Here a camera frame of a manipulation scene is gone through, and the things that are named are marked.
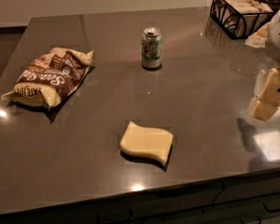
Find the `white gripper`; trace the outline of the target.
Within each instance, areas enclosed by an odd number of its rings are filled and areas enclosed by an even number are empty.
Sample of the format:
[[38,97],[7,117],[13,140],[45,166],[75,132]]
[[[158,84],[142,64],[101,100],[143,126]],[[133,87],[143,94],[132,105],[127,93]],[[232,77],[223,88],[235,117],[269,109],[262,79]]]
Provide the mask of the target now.
[[[245,44],[251,48],[266,49],[273,60],[280,63],[280,9],[270,24],[262,25],[250,35]],[[270,119],[280,107],[280,67],[270,70],[261,69],[254,88],[254,97],[250,103],[250,116],[259,120]]]

